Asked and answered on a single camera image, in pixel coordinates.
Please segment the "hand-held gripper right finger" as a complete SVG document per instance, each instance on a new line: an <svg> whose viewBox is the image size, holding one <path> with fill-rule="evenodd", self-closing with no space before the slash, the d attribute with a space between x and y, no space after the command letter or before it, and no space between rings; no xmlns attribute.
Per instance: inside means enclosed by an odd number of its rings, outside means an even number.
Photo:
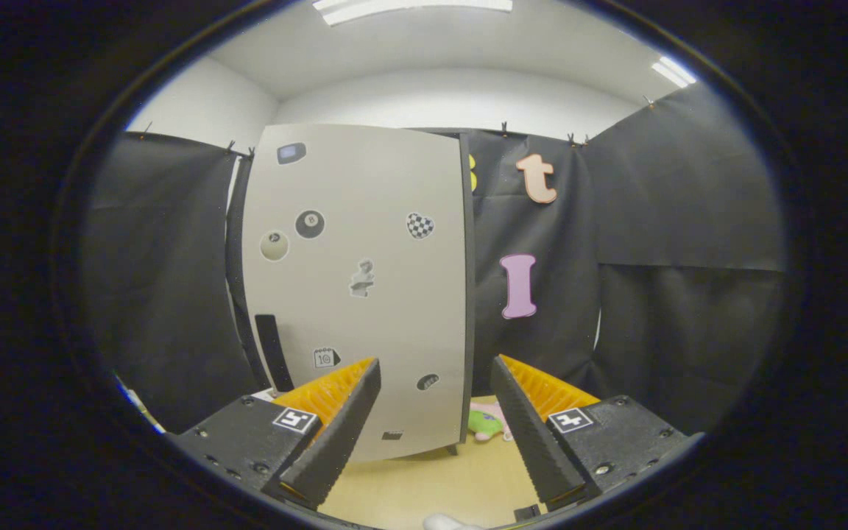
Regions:
<svg viewBox="0 0 848 530"><path fill-rule="evenodd" d="M548 511L625 490L703 439L627 395L600 399L508 356L492 360L492 391Z"/></svg>

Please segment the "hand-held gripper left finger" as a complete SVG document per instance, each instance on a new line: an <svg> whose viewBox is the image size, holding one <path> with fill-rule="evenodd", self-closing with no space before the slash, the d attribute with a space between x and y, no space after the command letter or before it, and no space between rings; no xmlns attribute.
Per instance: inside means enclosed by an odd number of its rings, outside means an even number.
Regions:
<svg viewBox="0 0 848 530"><path fill-rule="evenodd" d="M379 360L366 358L272 400L241 396L168 438L243 489L315 510L349 462L380 390Z"/></svg>

